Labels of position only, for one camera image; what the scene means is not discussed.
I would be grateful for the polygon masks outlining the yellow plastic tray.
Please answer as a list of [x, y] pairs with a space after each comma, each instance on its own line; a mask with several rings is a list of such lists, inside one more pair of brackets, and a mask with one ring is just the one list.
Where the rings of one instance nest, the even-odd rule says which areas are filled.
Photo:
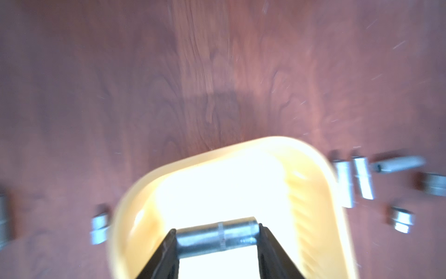
[[308, 279], [356, 279], [335, 171], [313, 146], [266, 137], [159, 167], [118, 203], [109, 229], [115, 279], [134, 279], [171, 229], [254, 217]]

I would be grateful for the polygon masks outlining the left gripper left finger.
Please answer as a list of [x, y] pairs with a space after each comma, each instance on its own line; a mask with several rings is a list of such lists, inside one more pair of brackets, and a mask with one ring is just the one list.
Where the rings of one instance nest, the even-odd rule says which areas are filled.
[[180, 260], [177, 252], [176, 229], [171, 229], [149, 259], [137, 279], [177, 279]]

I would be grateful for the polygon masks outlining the small short silver socket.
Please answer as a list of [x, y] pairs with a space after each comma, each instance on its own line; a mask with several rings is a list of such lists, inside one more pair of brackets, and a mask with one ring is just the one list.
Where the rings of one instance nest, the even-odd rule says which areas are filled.
[[415, 215], [413, 212], [398, 208], [392, 207], [390, 214], [391, 224], [394, 229], [400, 233], [408, 234], [411, 231], [411, 227], [415, 222]]

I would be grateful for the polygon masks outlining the wide short silver socket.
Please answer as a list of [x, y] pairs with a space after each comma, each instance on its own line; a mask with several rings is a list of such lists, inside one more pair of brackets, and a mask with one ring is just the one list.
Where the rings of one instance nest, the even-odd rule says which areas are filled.
[[446, 196], [446, 176], [435, 173], [422, 173], [421, 189], [424, 193]]

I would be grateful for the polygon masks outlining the horizontal long silver socket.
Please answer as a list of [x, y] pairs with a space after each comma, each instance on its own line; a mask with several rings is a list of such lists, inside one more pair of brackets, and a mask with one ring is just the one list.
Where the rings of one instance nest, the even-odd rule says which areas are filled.
[[401, 156], [374, 162], [371, 169], [376, 173], [389, 174], [415, 169], [425, 164], [426, 159], [422, 156]]

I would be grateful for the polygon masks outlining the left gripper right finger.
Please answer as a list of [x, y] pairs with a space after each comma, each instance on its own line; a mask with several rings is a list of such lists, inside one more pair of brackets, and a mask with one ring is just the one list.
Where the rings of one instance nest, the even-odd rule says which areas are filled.
[[259, 224], [257, 255], [261, 279], [305, 279], [268, 227]]

